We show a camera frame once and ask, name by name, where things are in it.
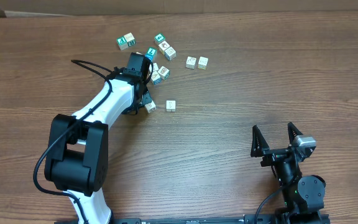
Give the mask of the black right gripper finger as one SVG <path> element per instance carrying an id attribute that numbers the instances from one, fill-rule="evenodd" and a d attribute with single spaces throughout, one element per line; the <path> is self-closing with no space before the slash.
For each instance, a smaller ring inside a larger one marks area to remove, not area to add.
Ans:
<path id="1" fill-rule="evenodd" d="M 265 152 L 270 149 L 265 138 L 263 137 L 260 129 L 257 125 L 252 127 L 252 146 L 251 146 L 251 157 L 262 157 Z"/>
<path id="2" fill-rule="evenodd" d="M 287 124 L 288 137 L 292 146 L 300 146 L 303 133 L 292 123 Z"/>

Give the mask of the wooden A airplane block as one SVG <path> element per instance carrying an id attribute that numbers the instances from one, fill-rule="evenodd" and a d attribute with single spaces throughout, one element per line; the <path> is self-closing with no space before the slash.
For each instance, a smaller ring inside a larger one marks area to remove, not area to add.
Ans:
<path id="1" fill-rule="evenodd" d="M 144 107 L 145 107 L 145 109 L 147 110 L 148 113 L 151 113 L 151 112 L 153 112 L 153 111 L 155 111 L 157 109 L 156 104 L 153 101 L 151 101 L 150 103 L 145 104 Z"/>

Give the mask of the red-edged wooden letter block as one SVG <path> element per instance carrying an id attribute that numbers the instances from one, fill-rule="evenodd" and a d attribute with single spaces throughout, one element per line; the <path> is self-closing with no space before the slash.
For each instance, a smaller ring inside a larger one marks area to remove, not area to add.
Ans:
<path id="1" fill-rule="evenodd" d="M 168 112 L 176 111 L 176 101 L 175 100 L 167 100 L 166 101 L 166 111 L 168 111 Z"/>

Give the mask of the wooden E letter block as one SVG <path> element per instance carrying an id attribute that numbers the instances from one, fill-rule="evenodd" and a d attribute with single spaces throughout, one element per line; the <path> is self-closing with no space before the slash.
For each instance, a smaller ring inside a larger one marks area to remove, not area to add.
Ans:
<path id="1" fill-rule="evenodd" d="M 197 58 L 195 57 L 187 57 L 185 67 L 190 69 L 195 69 Z"/>

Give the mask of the yellow-edged wooden block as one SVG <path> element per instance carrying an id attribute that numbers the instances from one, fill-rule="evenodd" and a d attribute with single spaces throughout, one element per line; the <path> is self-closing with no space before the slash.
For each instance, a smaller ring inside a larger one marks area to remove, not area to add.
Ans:
<path id="1" fill-rule="evenodd" d="M 208 60 L 209 60 L 208 58 L 201 56 L 198 60 L 198 68 L 202 70 L 206 70 L 206 67 L 208 65 Z"/>

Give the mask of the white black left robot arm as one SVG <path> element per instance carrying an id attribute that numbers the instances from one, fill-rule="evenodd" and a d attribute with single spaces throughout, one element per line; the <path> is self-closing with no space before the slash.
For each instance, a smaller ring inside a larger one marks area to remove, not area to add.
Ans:
<path id="1" fill-rule="evenodd" d="M 103 75 L 103 89 L 72 115 L 51 123 L 48 147 L 34 167 L 35 186 L 46 194 L 70 198 L 75 223 L 113 223 L 102 186 L 108 172 L 108 132 L 118 116 L 137 114 L 152 101 L 147 84 L 151 59 L 132 53 L 126 67 Z"/>

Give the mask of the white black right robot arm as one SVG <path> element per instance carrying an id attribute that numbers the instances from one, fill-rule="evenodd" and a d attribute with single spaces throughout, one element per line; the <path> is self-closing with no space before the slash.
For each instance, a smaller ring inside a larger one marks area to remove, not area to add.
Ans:
<path id="1" fill-rule="evenodd" d="M 329 216 L 322 215 L 326 182 L 318 175 L 304 176 L 300 163 L 316 149 L 313 136 L 304 135 L 292 122 L 287 124 L 289 145 L 271 149 L 260 129 L 252 127 L 251 157 L 260 157 L 262 167 L 270 167 L 279 182 L 279 188 L 265 198 L 252 219 L 254 223 L 329 223 Z M 285 206 L 267 218 L 260 217 L 263 206 L 281 193 Z"/>

